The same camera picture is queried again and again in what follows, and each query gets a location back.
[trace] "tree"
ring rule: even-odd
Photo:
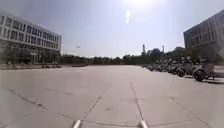
[[[150,62],[156,62],[157,60],[161,59],[162,55],[163,53],[158,48],[155,48],[152,50],[149,56],[149,60]]]

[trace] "sky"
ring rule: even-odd
[[[183,32],[224,0],[0,0],[0,9],[62,35],[62,53],[122,57],[184,47]]]

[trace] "white building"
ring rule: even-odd
[[[185,47],[215,59],[224,49],[224,10],[184,32]]]
[[[0,10],[0,53],[7,45],[27,49],[36,63],[43,52],[60,52],[61,35]]]

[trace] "paved ground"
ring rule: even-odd
[[[0,128],[223,128],[224,80],[135,66],[0,71]]]

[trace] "tower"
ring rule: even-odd
[[[143,46],[142,46],[142,53],[143,54],[146,54],[146,52],[145,52],[145,45],[143,44]]]

